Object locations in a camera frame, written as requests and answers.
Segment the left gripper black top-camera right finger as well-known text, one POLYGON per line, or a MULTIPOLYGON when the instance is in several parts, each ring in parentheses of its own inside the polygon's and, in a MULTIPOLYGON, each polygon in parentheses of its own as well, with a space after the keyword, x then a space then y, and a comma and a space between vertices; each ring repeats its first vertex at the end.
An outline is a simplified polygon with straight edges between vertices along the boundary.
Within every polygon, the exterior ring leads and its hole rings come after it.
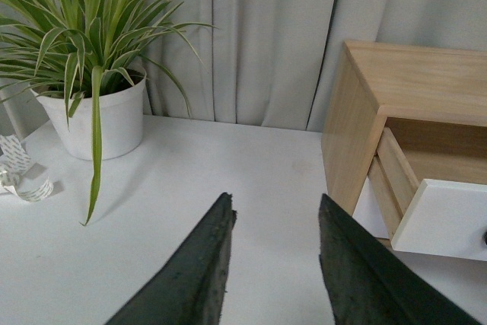
POLYGON ((318 214, 320 268, 337 324, 476 324, 327 194, 318 214))

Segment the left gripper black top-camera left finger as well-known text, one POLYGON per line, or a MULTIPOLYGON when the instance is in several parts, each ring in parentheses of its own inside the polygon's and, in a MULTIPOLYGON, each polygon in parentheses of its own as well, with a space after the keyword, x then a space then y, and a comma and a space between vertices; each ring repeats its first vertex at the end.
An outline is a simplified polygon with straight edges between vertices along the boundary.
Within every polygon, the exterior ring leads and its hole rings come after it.
POLYGON ((108 324, 218 324, 237 212, 222 193, 164 266, 108 324))

